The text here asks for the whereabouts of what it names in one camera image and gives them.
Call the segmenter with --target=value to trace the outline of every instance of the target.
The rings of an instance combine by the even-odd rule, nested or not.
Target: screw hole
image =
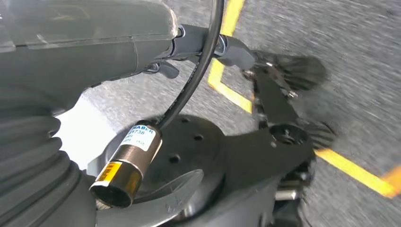
[[[180,162],[180,156],[174,155],[174,156],[170,157],[168,161],[170,161],[171,164],[179,163]]]
[[[201,140],[203,140],[203,136],[202,135],[196,135],[193,139],[196,140],[196,141],[201,141]]]

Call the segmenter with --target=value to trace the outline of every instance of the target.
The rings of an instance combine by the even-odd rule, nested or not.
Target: yellow floor line
[[[233,35],[243,5],[244,0],[229,0],[221,33],[229,36]],[[251,113],[252,102],[221,83],[223,72],[224,65],[217,60],[213,60],[208,78],[210,86],[234,104],[238,105],[248,113]],[[380,179],[330,149],[317,151],[316,154],[331,165],[383,196],[392,198],[401,193],[401,167],[399,169],[396,168],[385,178]]]
[[[326,149],[317,151],[316,155],[377,193],[386,197],[395,196],[395,188],[390,183],[369,173],[365,169],[344,158],[338,153],[330,149]]]

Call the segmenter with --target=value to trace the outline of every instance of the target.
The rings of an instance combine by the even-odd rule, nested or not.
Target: gray plastic housing
[[[0,15],[0,110],[63,113],[86,88],[143,71],[178,34],[156,0],[0,1]]]

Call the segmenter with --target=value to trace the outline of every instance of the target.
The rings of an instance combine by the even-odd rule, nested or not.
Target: gray asphalt floor
[[[164,2],[180,23],[208,25],[210,1]],[[322,60],[330,81],[295,101],[301,116],[327,122],[339,134],[333,150],[374,175],[401,164],[401,1],[246,0],[234,37],[251,49]],[[174,64],[181,70],[177,79],[140,74],[107,82],[84,98],[119,131],[172,103],[194,66]],[[222,81],[251,94],[250,82],[235,68],[226,69]],[[206,79],[184,113],[209,119],[228,135],[254,130],[251,116]],[[400,196],[387,199],[321,159],[307,195],[306,216],[314,227],[401,226]]]

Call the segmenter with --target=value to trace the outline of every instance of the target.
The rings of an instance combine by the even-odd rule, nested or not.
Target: yellow label
[[[121,164],[121,162],[111,162],[107,164],[106,167],[103,169],[102,174],[98,177],[96,181],[111,182]]]

